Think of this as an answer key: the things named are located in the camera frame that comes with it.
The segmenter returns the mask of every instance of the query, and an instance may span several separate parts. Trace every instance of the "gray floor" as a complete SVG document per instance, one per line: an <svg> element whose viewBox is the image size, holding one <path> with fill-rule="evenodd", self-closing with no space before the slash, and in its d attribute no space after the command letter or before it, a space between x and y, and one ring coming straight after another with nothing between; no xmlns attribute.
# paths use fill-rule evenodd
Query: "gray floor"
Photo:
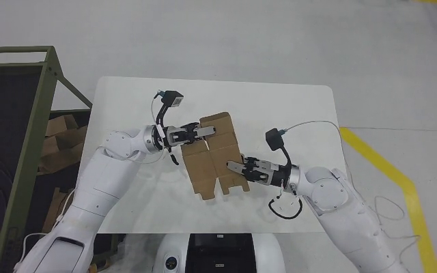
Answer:
<svg viewBox="0 0 437 273"><path fill-rule="evenodd" d="M0 46L41 44L56 47L64 74L88 98L101 76L330 86L340 125L357 128L355 133L415 182L437 249L437 5L406 0L0 2ZM0 61L21 59L0 55ZM57 88L54 109L78 106ZM392 181L350 147L346 157L367 200L388 195L405 208ZM412 234L409 219L384 225L392 233ZM137 236L143 239L128 239L153 252L146 243L159 238ZM279 237L290 273L354 271L324 233ZM398 252L407 244L393 242ZM136 264L133 272L141 272L150 267L144 256L132 252L117 264ZM405 252L404 262L411 272L422 271L416 246Z"/></svg>

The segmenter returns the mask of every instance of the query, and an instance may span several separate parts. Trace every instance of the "white table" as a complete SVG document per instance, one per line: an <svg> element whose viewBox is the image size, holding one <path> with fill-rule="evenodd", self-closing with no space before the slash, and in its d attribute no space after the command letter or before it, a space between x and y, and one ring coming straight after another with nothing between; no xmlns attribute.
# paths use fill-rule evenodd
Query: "white table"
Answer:
<svg viewBox="0 0 437 273"><path fill-rule="evenodd" d="M104 77L98 82L79 173L110 131L153 124L150 102L158 89L178 90L184 95L179 107L167 111L166 126L181 126L227 111L243 154L282 164L284 155L270 151L264 138L266 131L317 119L337 124L333 93L326 86ZM156 114L160 101L154 106ZM324 166L346 171L340 138L333 126L308 124L283 138L294 164L304 169ZM230 195L223 195L217 182L216 199L203 201L193 192L180 148L173 150L180 165L175 166L169 156L154 164L143 164L99 233L323 231L306 204L294 220L276 217L268 209L268 202L279 193L273 186L249 182L250 192L234 187ZM282 199L295 201L292 195L283 195Z"/></svg>

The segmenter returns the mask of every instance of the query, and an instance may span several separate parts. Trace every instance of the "cardboard box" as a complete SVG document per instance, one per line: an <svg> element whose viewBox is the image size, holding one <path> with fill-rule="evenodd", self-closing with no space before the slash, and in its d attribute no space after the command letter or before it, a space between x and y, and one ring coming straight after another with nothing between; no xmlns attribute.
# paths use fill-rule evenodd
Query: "cardboard box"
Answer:
<svg viewBox="0 0 437 273"><path fill-rule="evenodd" d="M73 115L62 115L51 119L47 123L46 137L53 136L65 130L77 129L77 123Z"/></svg>
<svg viewBox="0 0 437 273"><path fill-rule="evenodd" d="M37 175L60 171L81 161L87 126L77 128L72 115L56 117L48 121Z"/></svg>
<svg viewBox="0 0 437 273"><path fill-rule="evenodd" d="M215 134L182 146L182 157L195 193L200 193L203 200L213 199L216 178L220 182L224 195L229 188L241 186L243 191L250 191L246 179L226 167L227 161L242 163L240 149L234 132L231 116L228 112L219 113L200 119L201 127L214 126Z"/></svg>

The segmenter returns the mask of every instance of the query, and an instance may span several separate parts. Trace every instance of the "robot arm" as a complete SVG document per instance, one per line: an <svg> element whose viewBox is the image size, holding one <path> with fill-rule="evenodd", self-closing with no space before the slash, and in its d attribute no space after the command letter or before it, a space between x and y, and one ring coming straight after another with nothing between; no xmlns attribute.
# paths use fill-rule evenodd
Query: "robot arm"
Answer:
<svg viewBox="0 0 437 273"><path fill-rule="evenodd" d="M407 270L389 248L388 238L380 228L375 213L365 204L346 175L338 169L329 171L323 167L314 167L304 173L299 166L291 163L281 136L284 133L272 129L266 133L266 141L271 150L283 151L287 158L285 166L243 157L243 164L228 161L227 168L242 174L249 181L282 187L284 192L302 196L328 237L359 272L406 273Z"/></svg>
<svg viewBox="0 0 437 273"><path fill-rule="evenodd" d="M165 103L174 104L172 100ZM107 136L81 174L74 200L65 215L36 243L23 262L16 264L15 272L87 272L93 257L94 238L104 217L127 192L142 160L147 155L191 144L215 132L214 127L200 128L198 123L180 128L163 128L160 127L162 122L157 124L141 130L111 132Z"/></svg>

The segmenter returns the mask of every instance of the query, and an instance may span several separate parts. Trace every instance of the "yellow floor line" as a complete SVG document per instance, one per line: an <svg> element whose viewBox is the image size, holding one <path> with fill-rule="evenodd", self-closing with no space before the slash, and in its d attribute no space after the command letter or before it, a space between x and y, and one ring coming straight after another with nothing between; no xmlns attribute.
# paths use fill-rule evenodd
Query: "yellow floor line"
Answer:
<svg viewBox="0 0 437 273"><path fill-rule="evenodd" d="M396 169L389 161L378 154L368 144L362 141L356 134L347 128L340 128L341 137L352 146L365 159L370 161L373 166L393 180L403 191L405 203L410 217L414 234L421 236L417 247L423 264L425 273L435 273L437 271L437 260L432 248L431 237L426 226L425 216L423 215L419 196L414 182L406 177L401 171Z"/></svg>

